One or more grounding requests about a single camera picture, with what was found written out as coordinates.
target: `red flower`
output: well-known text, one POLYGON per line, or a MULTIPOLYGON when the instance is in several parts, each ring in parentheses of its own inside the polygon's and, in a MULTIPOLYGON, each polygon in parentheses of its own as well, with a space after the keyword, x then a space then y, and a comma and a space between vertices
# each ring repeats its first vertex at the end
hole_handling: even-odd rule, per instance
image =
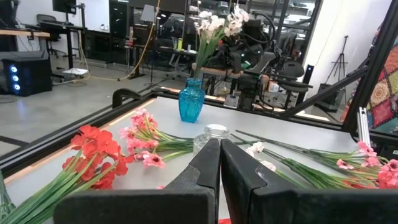
MULTIPOLYGON (((65 169, 66 166, 71 163, 71 161, 75 158, 75 156, 69 157, 64 164, 62 164, 62 168, 65 169)), ((80 157, 77 162, 76 162, 76 167, 75 171, 80 173, 86 166, 87 166, 88 161, 86 159, 83 159, 80 157)), ((89 168, 87 168, 86 172, 81 175, 81 179, 84 181, 89 181, 91 178, 94 176, 94 171, 95 171, 96 165, 91 164, 89 168)))
POLYGON ((81 135, 79 135, 79 134, 75 135, 75 136, 70 140, 70 143, 71 143, 72 145, 76 145, 76 146, 73 146, 72 149, 76 149, 76 150, 81 149, 81 147, 82 147, 82 145, 84 145, 85 141, 86 141, 86 139, 85 139, 83 136, 81 136, 81 135))
POLYGON ((109 131, 101 131, 97 136, 97 147, 101 152, 106 152, 108 154, 118 153, 118 143, 112 140, 112 133, 109 131))
POLYGON ((75 158, 75 156, 69 157, 63 164, 62 164, 62 169, 65 169, 67 165, 75 158))
MULTIPOLYGON (((111 163, 105 162, 102 165, 101 173, 105 172, 111 166, 112 166, 111 163)), ((114 172, 111 170, 111 171, 107 172, 102 178, 100 178, 100 180, 97 181, 93 185, 93 188, 94 189, 112 189, 113 180, 114 180, 114 172)))
POLYGON ((83 125, 79 130, 83 133, 83 137, 89 139, 95 139, 100 133, 97 127, 91 127, 89 124, 83 125))
POLYGON ((127 163, 132 163, 134 162, 134 155, 131 156, 123 156, 121 153, 119 153, 118 156, 110 154, 109 157, 111 157, 115 162, 117 161, 118 164, 116 164, 116 168, 114 170, 114 173, 116 175, 126 175, 127 171, 129 170, 127 168, 127 163))
POLYGON ((162 161, 162 158, 156 154, 148 153, 142 156, 144 158, 144 166, 155 166, 159 168, 163 168, 165 163, 162 161))

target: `small glass jar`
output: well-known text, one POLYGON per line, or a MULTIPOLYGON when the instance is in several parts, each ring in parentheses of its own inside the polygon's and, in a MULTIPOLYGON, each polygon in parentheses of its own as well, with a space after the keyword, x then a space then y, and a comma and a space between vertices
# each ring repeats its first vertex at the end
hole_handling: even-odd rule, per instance
POLYGON ((204 128, 204 133, 198 135, 193 140, 193 156, 195 157, 198 152, 205 147, 206 143, 211 138, 216 138, 219 141, 221 139, 226 139, 229 137, 229 130, 228 128, 219 125, 219 124, 209 124, 204 128))

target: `colorful patterned fabric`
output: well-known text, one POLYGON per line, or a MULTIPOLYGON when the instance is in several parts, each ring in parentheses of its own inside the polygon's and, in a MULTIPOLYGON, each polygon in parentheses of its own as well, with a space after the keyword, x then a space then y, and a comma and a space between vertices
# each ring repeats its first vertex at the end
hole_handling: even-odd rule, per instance
MULTIPOLYGON (((356 89, 352 92, 340 121, 344 121, 355 91, 356 89)), ((369 129, 398 134, 398 37, 384 64, 379 81, 373 89, 371 100, 366 108, 368 110, 369 129)))

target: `chair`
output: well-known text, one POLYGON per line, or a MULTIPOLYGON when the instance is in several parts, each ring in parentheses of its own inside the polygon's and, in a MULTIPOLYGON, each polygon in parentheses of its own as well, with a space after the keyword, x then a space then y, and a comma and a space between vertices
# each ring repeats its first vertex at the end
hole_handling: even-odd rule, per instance
MULTIPOLYGON (((44 14, 36 15, 36 19, 37 19, 38 24, 40 24, 40 22, 42 22, 42 21, 57 21, 57 19, 55 17, 49 16, 49 15, 44 15, 44 14)), ((50 37, 47 38, 47 41, 50 42, 49 52, 51 54, 54 54, 57 58, 59 58, 58 53, 63 53, 65 55, 67 54, 60 50, 56 50, 56 49, 52 48, 52 42, 58 42, 60 39, 61 39, 60 34, 56 33, 56 32, 50 32, 50 37)))
POLYGON ((308 84, 296 81, 297 78, 301 77, 302 75, 304 75, 304 68, 296 61, 285 62, 282 69, 279 70, 278 75, 271 75, 276 77, 274 81, 276 81, 277 84, 287 92, 287 98, 284 105, 285 110, 291 102, 290 97, 292 96, 292 92, 306 93, 309 88, 313 88, 308 84))

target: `computer tower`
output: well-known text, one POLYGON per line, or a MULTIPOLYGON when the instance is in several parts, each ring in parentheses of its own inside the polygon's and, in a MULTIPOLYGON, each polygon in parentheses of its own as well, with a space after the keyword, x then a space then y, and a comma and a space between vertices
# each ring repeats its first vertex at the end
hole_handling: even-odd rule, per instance
POLYGON ((10 94, 30 96, 52 90, 51 64, 45 58, 2 59, 10 94))
MULTIPOLYGON (((322 92, 324 89, 328 88, 329 86, 331 86, 331 85, 322 83, 319 86, 318 93, 322 92)), ((316 106, 326 112, 336 113, 338 108, 340 107, 340 103, 344 97, 344 94, 345 94, 344 89, 340 89, 340 90, 334 92, 333 94, 331 94, 330 96, 328 96, 327 98, 325 98, 321 101, 318 101, 317 103, 314 104, 314 106, 316 106)))

